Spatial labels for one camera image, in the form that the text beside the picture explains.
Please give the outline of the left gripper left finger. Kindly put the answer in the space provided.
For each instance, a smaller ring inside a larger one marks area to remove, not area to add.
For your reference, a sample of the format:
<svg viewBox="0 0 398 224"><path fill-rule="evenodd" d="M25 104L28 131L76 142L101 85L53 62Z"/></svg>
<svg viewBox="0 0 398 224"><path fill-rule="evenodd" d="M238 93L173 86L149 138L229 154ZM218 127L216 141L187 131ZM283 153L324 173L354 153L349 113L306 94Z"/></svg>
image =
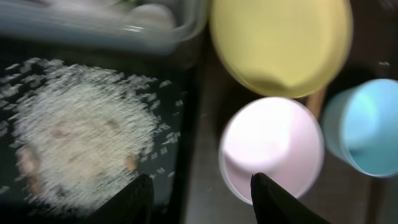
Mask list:
<svg viewBox="0 0 398 224"><path fill-rule="evenodd" d="M142 174L83 220L84 224L149 224L154 204L152 179Z"/></svg>

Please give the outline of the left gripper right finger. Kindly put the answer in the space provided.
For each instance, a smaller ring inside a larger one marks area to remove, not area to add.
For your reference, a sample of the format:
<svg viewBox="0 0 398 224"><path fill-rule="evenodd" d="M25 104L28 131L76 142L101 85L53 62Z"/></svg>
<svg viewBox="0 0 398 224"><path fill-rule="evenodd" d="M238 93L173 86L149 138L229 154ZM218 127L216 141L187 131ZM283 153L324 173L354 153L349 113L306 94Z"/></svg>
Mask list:
<svg viewBox="0 0 398 224"><path fill-rule="evenodd" d="M263 173L251 177L251 198L258 224L330 224Z"/></svg>

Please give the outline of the pile of rice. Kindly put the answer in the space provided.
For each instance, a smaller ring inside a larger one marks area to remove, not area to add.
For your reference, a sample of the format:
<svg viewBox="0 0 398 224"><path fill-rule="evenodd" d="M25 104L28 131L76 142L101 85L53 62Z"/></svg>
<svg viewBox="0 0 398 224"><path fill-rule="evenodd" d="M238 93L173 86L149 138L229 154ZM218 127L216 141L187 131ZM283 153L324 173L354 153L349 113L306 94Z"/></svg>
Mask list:
<svg viewBox="0 0 398 224"><path fill-rule="evenodd" d="M1 68L1 138L16 156L27 201L48 213L84 216L165 154L180 132L160 114L145 75L30 58Z"/></svg>

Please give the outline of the yellow plate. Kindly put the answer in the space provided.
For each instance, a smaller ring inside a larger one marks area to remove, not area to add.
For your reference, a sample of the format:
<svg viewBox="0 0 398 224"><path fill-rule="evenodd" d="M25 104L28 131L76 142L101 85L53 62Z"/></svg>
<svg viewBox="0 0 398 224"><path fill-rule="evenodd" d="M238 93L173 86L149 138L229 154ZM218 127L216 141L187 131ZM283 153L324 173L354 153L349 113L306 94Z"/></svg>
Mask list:
<svg viewBox="0 0 398 224"><path fill-rule="evenodd" d="M327 86L348 58L348 0L214 0L210 33L224 68L263 96L300 98Z"/></svg>

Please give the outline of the clear plastic bin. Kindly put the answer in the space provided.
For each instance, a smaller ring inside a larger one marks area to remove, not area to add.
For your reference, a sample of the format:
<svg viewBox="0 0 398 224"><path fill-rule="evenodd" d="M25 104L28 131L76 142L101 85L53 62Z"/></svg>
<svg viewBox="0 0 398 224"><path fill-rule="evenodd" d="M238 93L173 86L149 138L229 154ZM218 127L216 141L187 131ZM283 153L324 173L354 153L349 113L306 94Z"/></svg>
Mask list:
<svg viewBox="0 0 398 224"><path fill-rule="evenodd" d="M133 23L143 4L168 7L177 26L150 29ZM208 1L1 1L1 34L58 44L169 55L198 35Z"/></svg>

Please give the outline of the black waste tray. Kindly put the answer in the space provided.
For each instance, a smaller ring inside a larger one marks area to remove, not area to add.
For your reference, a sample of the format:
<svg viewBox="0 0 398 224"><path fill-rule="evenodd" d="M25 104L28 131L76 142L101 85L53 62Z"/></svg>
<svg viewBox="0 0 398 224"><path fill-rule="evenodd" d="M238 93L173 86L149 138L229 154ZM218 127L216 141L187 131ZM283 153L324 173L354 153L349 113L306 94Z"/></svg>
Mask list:
<svg viewBox="0 0 398 224"><path fill-rule="evenodd" d="M1 76L8 74L6 67L32 57L57 58L67 64L99 66L127 75L145 75L157 79L148 89L149 93L156 93L160 99L160 106L155 109L155 114L179 135L178 141L168 145L167 153L161 154L162 141L167 132L160 133L155 137L153 155L138 170L156 175L151 223L178 223L184 214L197 123L197 68L179 70L132 54L2 38ZM165 169L164 174L156 174L160 168Z"/></svg>

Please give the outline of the light blue bowl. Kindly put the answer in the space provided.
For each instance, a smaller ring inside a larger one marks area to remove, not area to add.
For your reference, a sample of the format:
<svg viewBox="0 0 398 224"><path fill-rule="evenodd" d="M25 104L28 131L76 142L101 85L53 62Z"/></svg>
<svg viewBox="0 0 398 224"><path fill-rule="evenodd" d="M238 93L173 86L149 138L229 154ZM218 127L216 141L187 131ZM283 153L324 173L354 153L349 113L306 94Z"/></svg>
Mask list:
<svg viewBox="0 0 398 224"><path fill-rule="evenodd" d="M397 174L397 81L374 79L342 91L320 121L326 148L363 174Z"/></svg>

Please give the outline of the wooden chopstick right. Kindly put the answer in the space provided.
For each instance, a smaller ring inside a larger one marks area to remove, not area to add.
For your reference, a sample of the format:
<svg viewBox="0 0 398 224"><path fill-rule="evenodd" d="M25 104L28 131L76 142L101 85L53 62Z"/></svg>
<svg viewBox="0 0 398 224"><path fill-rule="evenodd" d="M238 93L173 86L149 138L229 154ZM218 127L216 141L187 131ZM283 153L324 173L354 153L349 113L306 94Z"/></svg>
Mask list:
<svg viewBox="0 0 398 224"><path fill-rule="evenodd" d="M307 97L305 105L317 120L320 118L326 93L327 87L322 88L321 90L318 90L316 93Z"/></svg>

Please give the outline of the brown serving tray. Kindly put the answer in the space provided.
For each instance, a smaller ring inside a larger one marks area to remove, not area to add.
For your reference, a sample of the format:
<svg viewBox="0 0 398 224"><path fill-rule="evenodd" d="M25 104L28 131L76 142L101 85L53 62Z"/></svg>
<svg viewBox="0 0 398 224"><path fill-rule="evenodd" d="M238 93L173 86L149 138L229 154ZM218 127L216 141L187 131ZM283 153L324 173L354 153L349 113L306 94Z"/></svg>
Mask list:
<svg viewBox="0 0 398 224"><path fill-rule="evenodd" d="M353 44L341 73L327 87L322 106L335 94L373 78L397 78L397 2L356 0ZM223 126L257 95L232 79L219 61L209 37L201 48L198 80L200 107L187 201L180 223L254 223L250 205L237 199L218 166ZM368 223L383 180L366 176L331 154L302 202L332 223Z"/></svg>

